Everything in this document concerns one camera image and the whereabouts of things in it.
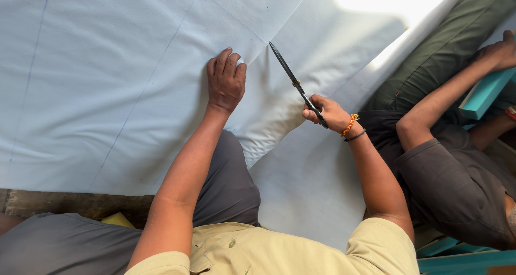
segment dark gray trousers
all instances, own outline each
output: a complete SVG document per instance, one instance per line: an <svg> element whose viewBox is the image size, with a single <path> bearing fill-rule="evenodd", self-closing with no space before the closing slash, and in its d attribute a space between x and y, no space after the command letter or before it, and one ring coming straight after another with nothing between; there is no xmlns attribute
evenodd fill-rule
<svg viewBox="0 0 516 275"><path fill-rule="evenodd" d="M193 213L193 226L258 224L260 193L236 137L223 131ZM141 230L76 213L35 215L0 237L0 274L124 274Z"/></svg>

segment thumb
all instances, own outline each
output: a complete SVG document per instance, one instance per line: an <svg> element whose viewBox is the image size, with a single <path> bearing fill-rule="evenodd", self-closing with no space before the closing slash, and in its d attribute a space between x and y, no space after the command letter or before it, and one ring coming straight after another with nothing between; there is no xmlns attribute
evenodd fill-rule
<svg viewBox="0 0 516 275"><path fill-rule="evenodd" d="M511 30L504 31L504 41L514 43L514 34L511 32Z"/></svg>
<svg viewBox="0 0 516 275"><path fill-rule="evenodd" d="M317 117L315 112L312 111L312 110L303 110L303 117L305 119L307 119L307 120L311 120L315 124L319 124L320 123L319 118Z"/></svg>

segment brown shirt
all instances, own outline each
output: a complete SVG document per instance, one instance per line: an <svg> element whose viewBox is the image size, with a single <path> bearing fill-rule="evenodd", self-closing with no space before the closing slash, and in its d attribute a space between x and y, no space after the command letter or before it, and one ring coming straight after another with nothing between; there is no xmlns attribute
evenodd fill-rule
<svg viewBox="0 0 516 275"><path fill-rule="evenodd" d="M504 196L516 198L516 179L457 125L436 124L435 139L405 153L396 133L404 114L367 111L360 123L402 186L411 216L462 242L506 250Z"/></svg>
<svg viewBox="0 0 516 275"><path fill-rule="evenodd" d="M181 252L160 253L134 265L126 275L419 274L409 236L380 218L357 227L345 254L313 240L241 223L193 230L190 258Z"/></svg>

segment yellow foam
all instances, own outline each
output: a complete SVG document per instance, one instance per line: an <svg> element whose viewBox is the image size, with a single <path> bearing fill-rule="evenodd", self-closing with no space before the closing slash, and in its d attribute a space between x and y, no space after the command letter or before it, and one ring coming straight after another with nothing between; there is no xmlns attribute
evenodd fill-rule
<svg viewBox="0 0 516 275"><path fill-rule="evenodd" d="M126 226L126 227L131 227L131 228L135 228L127 219L126 217L124 217L124 215L121 213L121 212L117 212L115 213L114 215L112 216L109 216L107 218L104 218L101 220L101 222L103 223L108 223L108 224L117 224L119 226Z"/></svg>

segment black string bracelet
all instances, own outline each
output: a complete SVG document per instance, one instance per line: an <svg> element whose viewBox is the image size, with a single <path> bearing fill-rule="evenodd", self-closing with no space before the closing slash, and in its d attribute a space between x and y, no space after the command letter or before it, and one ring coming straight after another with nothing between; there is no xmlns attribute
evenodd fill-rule
<svg viewBox="0 0 516 275"><path fill-rule="evenodd" d="M360 134L356 135L356 136L355 136L355 137L353 137L353 138L350 138L350 139L344 139L344 141L345 141L345 142L349 142L349 141L351 141L351 140L355 140L355 139L357 139L358 137L360 137L363 133L365 133L365 129L364 129L364 131L362 131L362 133L360 133Z"/></svg>

